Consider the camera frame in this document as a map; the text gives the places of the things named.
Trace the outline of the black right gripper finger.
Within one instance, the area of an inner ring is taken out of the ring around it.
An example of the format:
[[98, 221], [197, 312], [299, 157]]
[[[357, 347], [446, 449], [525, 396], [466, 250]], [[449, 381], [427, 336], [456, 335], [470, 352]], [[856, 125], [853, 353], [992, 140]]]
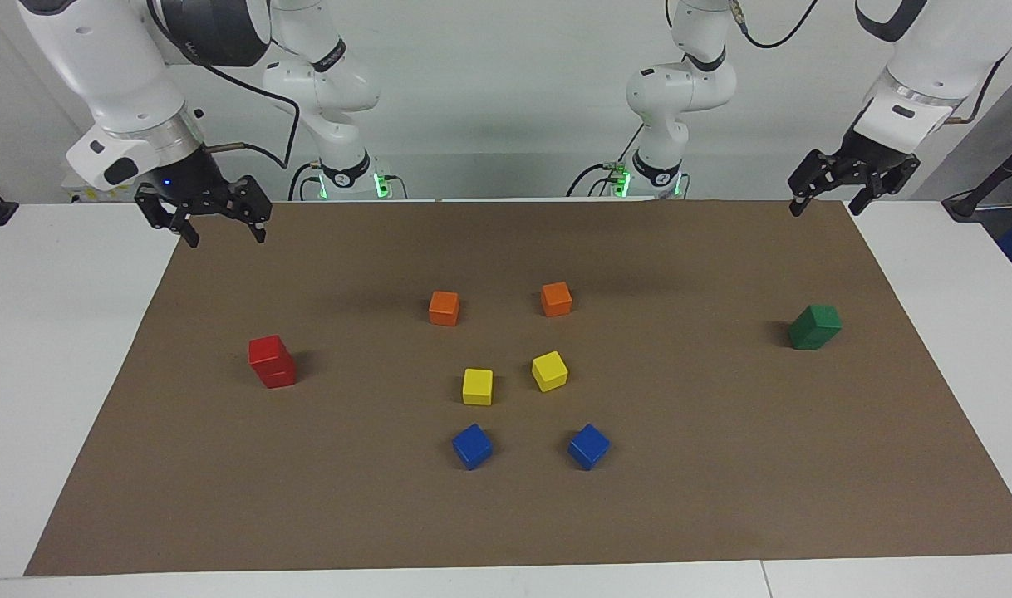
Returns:
[[264, 227], [272, 216], [272, 202], [252, 175], [226, 182], [222, 199], [222, 215], [245, 224], [257, 243], [266, 242]]
[[169, 212], [163, 205], [163, 198], [153, 187], [138, 187], [134, 200], [152, 228], [167, 228], [182, 238], [190, 248], [198, 247], [199, 234], [191, 226], [189, 213], [183, 208], [177, 208], [173, 213]]

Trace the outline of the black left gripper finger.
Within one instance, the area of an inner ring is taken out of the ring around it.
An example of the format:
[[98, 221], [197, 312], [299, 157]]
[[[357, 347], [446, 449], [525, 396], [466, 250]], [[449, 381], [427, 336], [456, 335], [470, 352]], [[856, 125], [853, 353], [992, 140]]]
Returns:
[[802, 216], [810, 201], [842, 184], [841, 163], [839, 155], [828, 155], [818, 149], [811, 150], [802, 159], [787, 180], [793, 197], [788, 208], [792, 216]]
[[859, 178], [862, 189], [849, 202], [849, 212], [852, 216], [859, 216], [883, 194], [900, 193], [920, 165], [919, 159], [905, 159], [900, 165], [881, 171], [878, 168], [860, 163], [857, 167], [857, 178]]

